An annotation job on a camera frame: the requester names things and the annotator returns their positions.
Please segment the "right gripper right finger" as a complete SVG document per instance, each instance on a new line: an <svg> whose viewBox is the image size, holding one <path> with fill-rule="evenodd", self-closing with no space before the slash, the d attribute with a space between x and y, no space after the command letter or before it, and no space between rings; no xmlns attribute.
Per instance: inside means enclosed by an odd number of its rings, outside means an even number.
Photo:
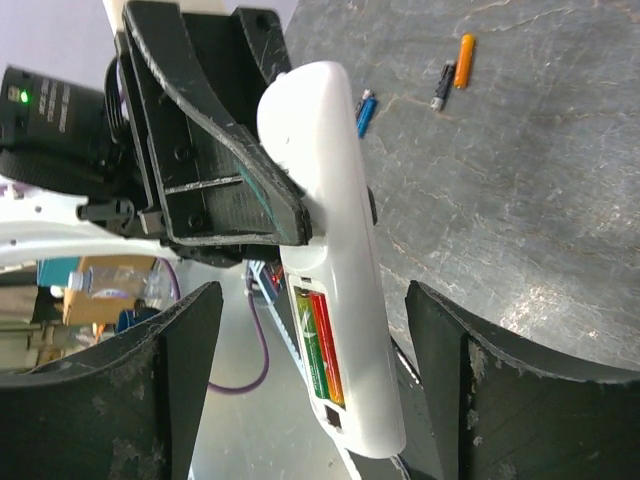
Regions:
<svg viewBox="0 0 640 480"><path fill-rule="evenodd" d="M448 479L635 479L639 375L545 347L412 282L407 317Z"/></svg>

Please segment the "orange red battery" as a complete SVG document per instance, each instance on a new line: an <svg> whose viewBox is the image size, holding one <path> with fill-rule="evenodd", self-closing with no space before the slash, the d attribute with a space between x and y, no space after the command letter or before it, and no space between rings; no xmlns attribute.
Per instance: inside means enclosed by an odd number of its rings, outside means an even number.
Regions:
<svg viewBox="0 0 640 480"><path fill-rule="evenodd" d="M334 404L340 407L344 407L345 399L342 388L342 381L340 377L340 370L336 356L325 295L318 292L312 292L311 302L315 326L319 337L325 377L327 380L329 399Z"/></svg>

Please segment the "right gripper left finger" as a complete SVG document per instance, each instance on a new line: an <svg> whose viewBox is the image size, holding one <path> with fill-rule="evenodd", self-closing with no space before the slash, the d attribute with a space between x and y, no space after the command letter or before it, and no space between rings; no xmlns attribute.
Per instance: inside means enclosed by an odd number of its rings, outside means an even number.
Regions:
<svg viewBox="0 0 640 480"><path fill-rule="evenodd" d="M222 307L205 283L93 347L2 374L2 478L187 478Z"/></svg>

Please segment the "green battery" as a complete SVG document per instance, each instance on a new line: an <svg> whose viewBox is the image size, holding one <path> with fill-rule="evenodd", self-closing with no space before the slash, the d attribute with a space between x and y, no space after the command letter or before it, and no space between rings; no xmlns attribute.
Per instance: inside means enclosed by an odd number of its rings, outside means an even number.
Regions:
<svg viewBox="0 0 640 480"><path fill-rule="evenodd" d="M313 316L311 295L308 290L295 288L296 303L302 339L309 364L310 378L316 397L328 400L329 387L326 378L319 336Z"/></svg>

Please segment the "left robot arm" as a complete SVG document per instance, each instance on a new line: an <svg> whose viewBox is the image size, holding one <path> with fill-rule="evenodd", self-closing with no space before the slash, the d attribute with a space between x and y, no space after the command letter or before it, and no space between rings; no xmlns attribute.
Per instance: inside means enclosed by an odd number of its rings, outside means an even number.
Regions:
<svg viewBox="0 0 640 480"><path fill-rule="evenodd" d="M140 255L228 267L312 236L257 109L291 68L278 14L106 1L101 88L20 67L1 84L1 262Z"/></svg>

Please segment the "white remote control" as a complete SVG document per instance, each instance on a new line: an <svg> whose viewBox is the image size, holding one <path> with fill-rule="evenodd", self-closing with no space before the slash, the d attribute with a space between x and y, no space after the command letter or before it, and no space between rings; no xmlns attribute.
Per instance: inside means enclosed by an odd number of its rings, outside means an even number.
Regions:
<svg viewBox="0 0 640 480"><path fill-rule="evenodd" d="M348 75L320 61L280 75L257 110L262 146L300 187L312 236L280 257L311 408L340 447L381 459L406 435ZM325 295L345 406L315 396L295 288Z"/></svg>

